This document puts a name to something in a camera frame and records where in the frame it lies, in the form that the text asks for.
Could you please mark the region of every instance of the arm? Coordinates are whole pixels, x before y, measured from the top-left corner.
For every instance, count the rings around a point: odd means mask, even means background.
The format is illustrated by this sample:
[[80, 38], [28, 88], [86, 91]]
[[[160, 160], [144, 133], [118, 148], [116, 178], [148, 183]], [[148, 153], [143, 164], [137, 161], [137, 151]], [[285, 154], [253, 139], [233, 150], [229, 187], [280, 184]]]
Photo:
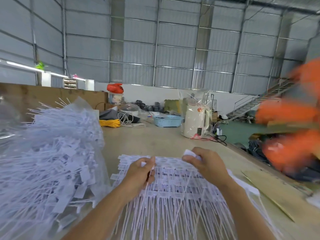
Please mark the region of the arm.
[[239, 240], [275, 240], [245, 190], [229, 176], [218, 153], [200, 147], [195, 147], [192, 151], [199, 155], [202, 161], [189, 155], [182, 159], [194, 165], [208, 182], [220, 190], [234, 219]]
[[[146, 165], [141, 167], [141, 162], [146, 162]], [[62, 240], [106, 240], [111, 235], [124, 206], [146, 187], [147, 174], [154, 164], [154, 157], [140, 158], [133, 162], [121, 184], [102, 199]], [[150, 174], [148, 184], [153, 181], [154, 171]]]

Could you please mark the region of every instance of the concrete floor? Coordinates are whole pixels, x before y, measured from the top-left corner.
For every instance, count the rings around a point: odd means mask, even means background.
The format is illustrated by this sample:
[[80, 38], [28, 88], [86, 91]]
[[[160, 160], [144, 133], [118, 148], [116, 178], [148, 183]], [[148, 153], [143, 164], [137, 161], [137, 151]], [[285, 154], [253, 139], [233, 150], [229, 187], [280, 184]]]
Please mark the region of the concrete floor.
[[253, 133], [262, 132], [266, 128], [260, 124], [249, 124], [246, 122], [229, 121], [229, 124], [220, 124], [222, 134], [226, 136], [226, 142], [234, 144], [240, 142], [244, 146], [249, 145], [249, 137]]

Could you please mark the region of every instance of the staircase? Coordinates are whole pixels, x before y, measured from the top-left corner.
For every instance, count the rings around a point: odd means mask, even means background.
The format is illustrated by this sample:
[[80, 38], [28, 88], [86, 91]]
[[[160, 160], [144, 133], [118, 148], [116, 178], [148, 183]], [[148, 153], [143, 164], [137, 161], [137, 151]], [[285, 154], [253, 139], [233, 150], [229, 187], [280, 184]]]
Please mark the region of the staircase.
[[241, 100], [237, 101], [234, 104], [234, 110], [228, 113], [227, 116], [229, 120], [234, 120], [244, 115], [246, 112], [251, 110], [253, 107], [257, 106], [258, 104], [262, 103], [263, 101], [271, 99], [272, 97], [287, 91], [294, 85], [295, 84], [289, 79], [281, 79], [279, 84], [276, 84], [275, 86], [271, 87], [264, 94], [254, 97], [250, 97], [250, 95], [248, 95], [242, 98]]

